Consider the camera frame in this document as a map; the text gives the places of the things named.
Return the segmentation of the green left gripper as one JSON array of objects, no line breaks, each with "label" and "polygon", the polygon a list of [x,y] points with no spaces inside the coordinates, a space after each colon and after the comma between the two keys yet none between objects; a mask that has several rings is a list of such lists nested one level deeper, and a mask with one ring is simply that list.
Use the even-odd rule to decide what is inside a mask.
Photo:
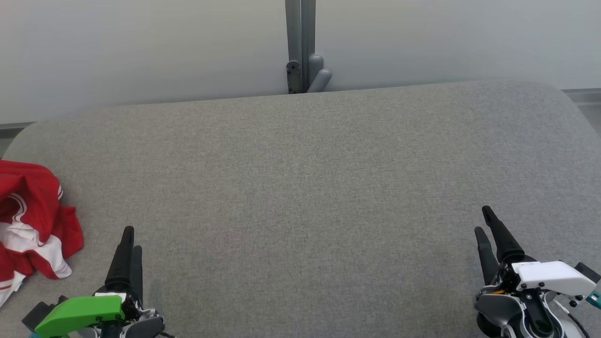
[{"label": "green left gripper", "polygon": [[105,289],[112,293],[62,298],[62,302],[49,306],[34,332],[41,338],[63,338],[71,332],[97,328],[100,338],[120,338],[126,315],[122,309],[125,297],[118,293],[131,290],[143,304],[142,255],[142,247],[134,246],[134,228],[125,227],[105,279]]}]

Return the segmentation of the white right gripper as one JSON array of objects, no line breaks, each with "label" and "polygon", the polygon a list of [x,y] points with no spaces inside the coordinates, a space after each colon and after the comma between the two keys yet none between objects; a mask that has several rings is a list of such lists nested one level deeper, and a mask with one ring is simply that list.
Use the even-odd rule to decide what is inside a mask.
[{"label": "white right gripper", "polygon": [[[518,293],[526,289],[554,292],[569,298],[571,306],[583,301],[597,306],[597,271],[582,262],[572,267],[564,261],[523,261],[523,248],[492,208],[483,206],[482,213],[493,235],[497,256],[496,259],[484,229],[475,227],[479,263],[486,286],[497,284],[506,293]],[[500,271],[497,260],[503,263]]]}]

